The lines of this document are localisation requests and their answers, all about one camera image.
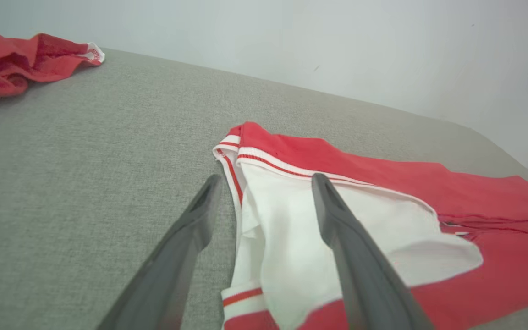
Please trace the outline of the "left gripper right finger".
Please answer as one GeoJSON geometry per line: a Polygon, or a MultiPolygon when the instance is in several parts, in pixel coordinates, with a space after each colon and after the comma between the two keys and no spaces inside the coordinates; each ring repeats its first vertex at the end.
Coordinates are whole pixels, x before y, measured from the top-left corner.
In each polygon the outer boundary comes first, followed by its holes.
{"type": "Polygon", "coordinates": [[[351,330],[432,330],[427,314],[329,178],[312,177],[321,238],[332,249],[351,330]]]}

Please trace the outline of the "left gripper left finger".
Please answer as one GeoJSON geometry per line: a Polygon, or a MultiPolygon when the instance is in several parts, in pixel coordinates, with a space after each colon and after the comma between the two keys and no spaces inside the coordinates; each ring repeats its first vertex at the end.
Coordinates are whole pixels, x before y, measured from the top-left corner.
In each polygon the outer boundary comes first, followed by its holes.
{"type": "Polygon", "coordinates": [[[207,178],[98,325],[99,330],[178,330],[197,257],[211,242],[221,176],[207,178]]]}

